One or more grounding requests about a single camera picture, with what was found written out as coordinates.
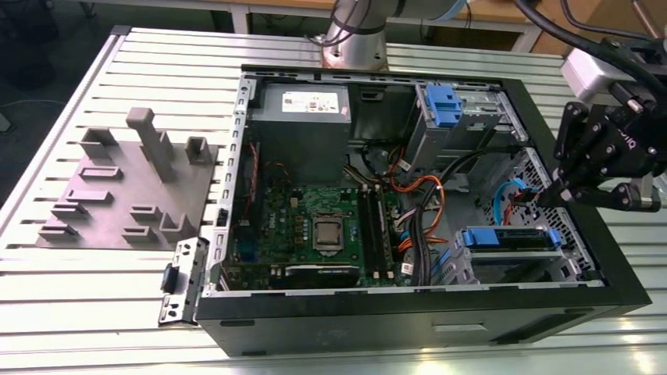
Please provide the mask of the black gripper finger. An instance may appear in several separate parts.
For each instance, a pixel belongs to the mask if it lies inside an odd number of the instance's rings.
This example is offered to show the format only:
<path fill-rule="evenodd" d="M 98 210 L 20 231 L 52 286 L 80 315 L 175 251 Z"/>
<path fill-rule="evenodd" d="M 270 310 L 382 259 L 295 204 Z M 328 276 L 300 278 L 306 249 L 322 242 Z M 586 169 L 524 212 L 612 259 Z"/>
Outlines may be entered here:
<path fill-rule="evenodd" d="M 591 137 L 587 135 L 588 107 L 579 102 L 568 102 L 560 119 L 555 139 L 554 158 L 558 165 L 552 172 L 552 182 L 539 194 L 536 204 L 542 207 L 560 207 L 572 199 L 572 190 L 584 185 L 588 174 L 584 156 Z"/>
<path fill-rule="evenodd" d="M 626 212 L 656 213 L 662 207 L 660 193 L 654 186 L 654 177 L 631 178 L 611 191 L 596 187 L 566 187 L 560 180 L 551 184 L 551 205 L 564 202 Z"/>

